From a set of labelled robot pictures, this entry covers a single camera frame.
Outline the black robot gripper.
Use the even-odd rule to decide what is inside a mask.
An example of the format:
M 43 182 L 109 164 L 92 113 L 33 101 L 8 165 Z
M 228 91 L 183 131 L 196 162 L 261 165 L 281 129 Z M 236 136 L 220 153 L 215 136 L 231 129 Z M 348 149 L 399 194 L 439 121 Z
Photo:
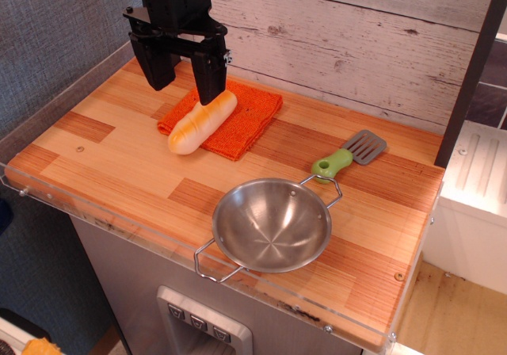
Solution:
M 210 16 L 212 0 L 142 0 L 123 11 L 133 52 L 156 91 L 175 78 L 182 57 L 191 61 L 199 101 L 210 104 L 226 87 L 227 28 Z

